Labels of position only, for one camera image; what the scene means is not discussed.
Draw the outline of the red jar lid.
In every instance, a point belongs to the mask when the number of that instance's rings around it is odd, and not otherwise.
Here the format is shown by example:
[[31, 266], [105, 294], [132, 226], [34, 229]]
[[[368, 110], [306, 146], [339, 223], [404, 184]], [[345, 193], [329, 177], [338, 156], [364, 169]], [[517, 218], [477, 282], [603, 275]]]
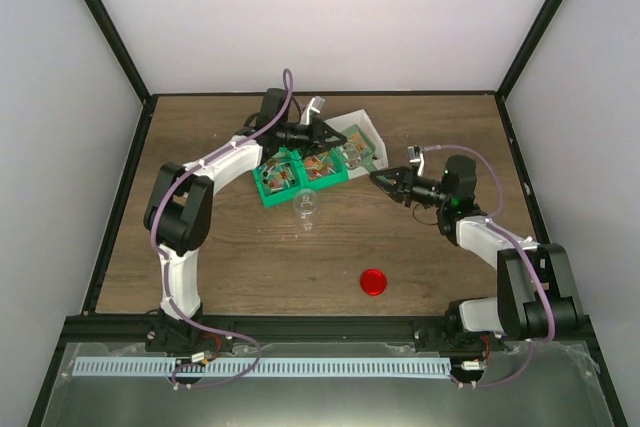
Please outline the red jar lid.
[[378, 269], [367, 269], [359, 278], [361, 290], [369, 296], [379, 296], [387, 288], [388, 281], [385, 274]]

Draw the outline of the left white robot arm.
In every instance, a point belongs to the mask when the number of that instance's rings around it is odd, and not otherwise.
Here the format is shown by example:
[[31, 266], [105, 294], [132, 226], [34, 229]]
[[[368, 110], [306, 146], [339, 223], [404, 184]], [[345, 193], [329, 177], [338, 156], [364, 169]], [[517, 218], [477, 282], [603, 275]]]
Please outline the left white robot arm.
[[194, 319], [202, 305], [197, 288], [197, 261], [210, 231], [214, 196], [282, 148], [297, 150], [307, 157], [347, 141], [319, 118], [321, 98], [311, 99], [298, 123], [288, 120], [292, 100], [289, 89], [268, 89], [260, 110], [250, 115], [226, 144], [186, 164], [167, 162], [157, 174], [143, 225], [161, 263], [160, 308], [175, 319], [168, 335], [181, 350], [194, 350], [204, 339], [205, 328]]

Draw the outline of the black aluminium front beam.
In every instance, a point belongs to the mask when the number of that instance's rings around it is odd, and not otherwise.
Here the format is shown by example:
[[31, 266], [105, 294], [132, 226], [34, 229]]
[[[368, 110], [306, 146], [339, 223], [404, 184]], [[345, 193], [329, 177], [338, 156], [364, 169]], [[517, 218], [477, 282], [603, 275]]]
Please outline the black aluminium front beam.
[[[146, 342], [148, 314], [77, 315], [64, 322], [60, 339], [69, 342]], [[204, 315], [200, 322], [229, 336], [239, 333], [260, 344], [276, 342], [409, 342], [411, 324], [425, 316], [241, 316]]]

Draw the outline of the clear plastic jar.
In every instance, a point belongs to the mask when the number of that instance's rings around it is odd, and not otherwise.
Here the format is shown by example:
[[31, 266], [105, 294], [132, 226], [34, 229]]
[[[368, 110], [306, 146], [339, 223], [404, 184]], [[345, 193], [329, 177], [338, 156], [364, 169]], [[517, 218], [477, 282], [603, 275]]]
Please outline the clear plastic jar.
[[302, 232], [314, 230], [320, 219], [320, 198], [317, 192], [303, 188], [292, 199], [292, 208]]

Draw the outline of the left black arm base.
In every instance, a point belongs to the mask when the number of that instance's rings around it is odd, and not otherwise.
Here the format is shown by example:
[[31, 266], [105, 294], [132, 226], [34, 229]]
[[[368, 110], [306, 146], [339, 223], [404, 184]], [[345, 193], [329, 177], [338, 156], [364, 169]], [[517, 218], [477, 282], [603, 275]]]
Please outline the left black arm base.
[[233, 340], [177, 320], [161, 309], [148, 315], [147, 352], [186, 356], [201, 351], [229, 352], [233, 346]]

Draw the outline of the green plastic scoop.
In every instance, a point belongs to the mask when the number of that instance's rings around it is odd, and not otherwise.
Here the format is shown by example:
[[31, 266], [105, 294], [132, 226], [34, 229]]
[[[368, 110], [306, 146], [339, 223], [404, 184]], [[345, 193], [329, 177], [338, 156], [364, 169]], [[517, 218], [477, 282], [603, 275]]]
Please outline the green plastic scoop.
[[368, 172], [376, 171], [374, 161], [377, 159], [375, 144], [364, 134], [357, 125], [346, 128], [342, 134], [347, 138], [347, 142], [340, 146], [340, 152], [345, 167], [350, 170], [364, 168]]

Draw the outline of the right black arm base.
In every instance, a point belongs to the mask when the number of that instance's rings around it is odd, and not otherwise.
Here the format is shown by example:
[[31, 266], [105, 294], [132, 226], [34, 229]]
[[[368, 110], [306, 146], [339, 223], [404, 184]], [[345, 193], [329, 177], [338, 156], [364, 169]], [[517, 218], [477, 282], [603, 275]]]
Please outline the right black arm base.
[[430, 352], [475, 351], [486, 348], [483, 337], [494, 336], [490, 331], [465, 330], [461, 314], [462, 300], [452, 301], [441, 316], [419, 317], [411, 324], [417, 350]]

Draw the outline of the light blue slotted rail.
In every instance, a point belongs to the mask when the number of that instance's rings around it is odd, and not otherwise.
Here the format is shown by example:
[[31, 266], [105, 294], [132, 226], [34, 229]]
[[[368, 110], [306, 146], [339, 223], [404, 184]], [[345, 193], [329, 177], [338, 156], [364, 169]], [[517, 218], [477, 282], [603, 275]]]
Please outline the light blue slotted rail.
[[78, 357], [75, 377], [418, 378], [446, 379], [451, 362], [437, 358], [219, 358], [205, 366], [179, 367], [175, 358]]

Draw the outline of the green double candy bin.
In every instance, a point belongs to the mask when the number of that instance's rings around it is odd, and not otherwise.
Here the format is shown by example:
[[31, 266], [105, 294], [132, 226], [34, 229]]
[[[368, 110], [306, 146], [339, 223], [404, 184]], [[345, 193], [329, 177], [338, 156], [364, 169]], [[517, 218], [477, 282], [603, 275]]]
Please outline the green double candy bin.
[[281, 147], [252, 174], [266, 208], [291, 201], [302, 189], [320, 191], [349, 180], [344, 162], [334, 150], [302, 157]]

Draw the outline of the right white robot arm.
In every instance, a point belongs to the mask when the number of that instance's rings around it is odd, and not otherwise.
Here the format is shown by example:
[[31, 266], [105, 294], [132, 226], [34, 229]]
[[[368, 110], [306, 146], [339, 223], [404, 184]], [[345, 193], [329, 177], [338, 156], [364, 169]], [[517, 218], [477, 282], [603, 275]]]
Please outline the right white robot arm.
[[517, 236], [486, 215], [475, 198], [473, 159], [449, 157], [440, 179], [424, 177], [422, 167], [422, 160], [415, 159], [409, 167], [373, 171], [370, 179], [397, 203], [435, 208], [440, 234], [496, 271], [495, 296], [449, 305], [447, 343], [465, 350], [480, 333], [550, 341], [579, 331], [585, 314], [565, 248]]

